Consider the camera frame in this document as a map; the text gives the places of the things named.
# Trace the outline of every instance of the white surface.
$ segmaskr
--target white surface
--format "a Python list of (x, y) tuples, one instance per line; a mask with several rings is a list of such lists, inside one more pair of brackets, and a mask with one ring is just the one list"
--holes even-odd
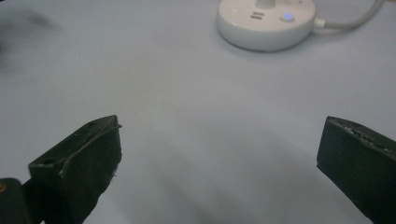
[[(347, 21), (372, 1), (315, 4)], [(86, 224), (370, 223), (316, 154), (329, 115), (396, 139), (396, 4), (277, 53), (225, 42), (218, 6), (2, 2), (0, 176), (26, 181), (30, 161), (117, 114), (123, 160)]]
[(222, 0), (217, 25), (221, 35), (243, 49), (274, 51), (301, 42), (314, 29), (315, 5), (310, 0)]

